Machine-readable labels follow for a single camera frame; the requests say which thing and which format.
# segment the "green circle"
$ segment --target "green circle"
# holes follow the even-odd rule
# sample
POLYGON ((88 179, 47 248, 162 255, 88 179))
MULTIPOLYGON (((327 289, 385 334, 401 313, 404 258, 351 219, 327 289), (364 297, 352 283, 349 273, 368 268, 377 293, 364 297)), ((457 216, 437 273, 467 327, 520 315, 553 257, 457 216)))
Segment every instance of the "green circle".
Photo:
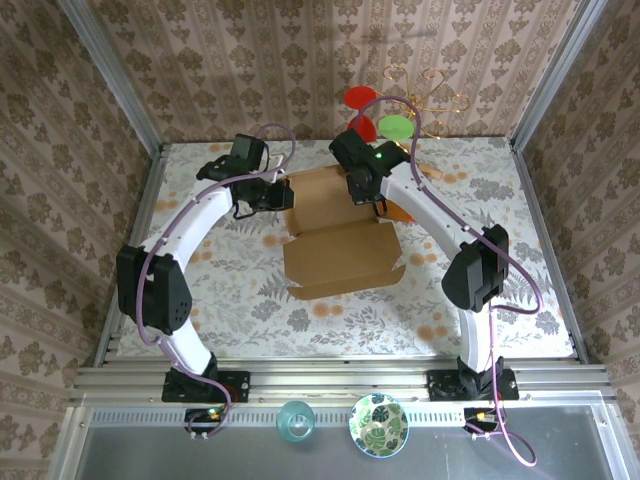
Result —
POLYGON ((378 131, 383 137, 399 142, 413 136, 413 122, 402 115, 387 115, 378 122, 378 131))

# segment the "brown cardboard box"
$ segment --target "brown cardboard box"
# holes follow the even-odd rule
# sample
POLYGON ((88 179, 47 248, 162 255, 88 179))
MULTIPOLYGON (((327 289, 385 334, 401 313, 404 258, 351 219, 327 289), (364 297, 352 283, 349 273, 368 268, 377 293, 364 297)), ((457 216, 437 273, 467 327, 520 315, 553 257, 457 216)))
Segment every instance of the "brown cardboard box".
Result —
POLYGON ((284 245, 284 271, 301 300, 398 283, 405 266, 393 223, 379 223, 371 205, 356 206, 342 167, 289 176, 295 205, 284 212, 295 240, 284 245))

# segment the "blue glass cup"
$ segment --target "blue glass cup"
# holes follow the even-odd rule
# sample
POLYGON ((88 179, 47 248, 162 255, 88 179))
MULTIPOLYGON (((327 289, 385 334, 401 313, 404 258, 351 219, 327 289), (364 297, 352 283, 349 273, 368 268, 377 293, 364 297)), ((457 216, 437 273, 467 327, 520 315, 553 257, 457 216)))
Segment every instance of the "blue glass cup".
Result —
POLYGON ((278 433, 287 442, 301 442, 313 431, 316 417, 304 402, 285 403, 276 417, 278 433))

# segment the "red circle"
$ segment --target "red circle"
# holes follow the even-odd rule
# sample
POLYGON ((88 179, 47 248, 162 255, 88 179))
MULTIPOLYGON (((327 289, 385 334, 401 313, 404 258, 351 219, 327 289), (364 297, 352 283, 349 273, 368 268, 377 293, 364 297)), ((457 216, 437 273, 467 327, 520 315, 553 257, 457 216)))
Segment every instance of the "red circle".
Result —
POLYGON ((373 88, 360 85, 347 90, 347 93, 344 94, 344 104, 347 107, 360 110, 376 97, 377 95, 373 88))
MULTIPOLYGON (((353 124, 356 121, 356 117, 349 122, 347 125, 347 130, 353 128, 353 124)), ((371 121, 369 117, 363 115, 360 117, 360 121, 358 122, 358 126, 356 127, 356 132, 362 137, 362 139, 367 142, 375 142, 378 139, 378 134, 376 132, 376 127, 371 121)))

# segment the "leaf-patterned bowl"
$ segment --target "leaf-patterned bowl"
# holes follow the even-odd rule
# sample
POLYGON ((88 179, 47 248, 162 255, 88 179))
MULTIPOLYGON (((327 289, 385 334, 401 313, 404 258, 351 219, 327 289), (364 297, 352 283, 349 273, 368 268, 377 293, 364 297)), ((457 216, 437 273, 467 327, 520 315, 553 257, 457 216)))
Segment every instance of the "leaf-patterned bowl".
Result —
POLYGON ((373 393, 362 397, 351 409, 349 432, 361 451, 374 458, 388 458, 407 443, 409 423, 393 397, 373 393))

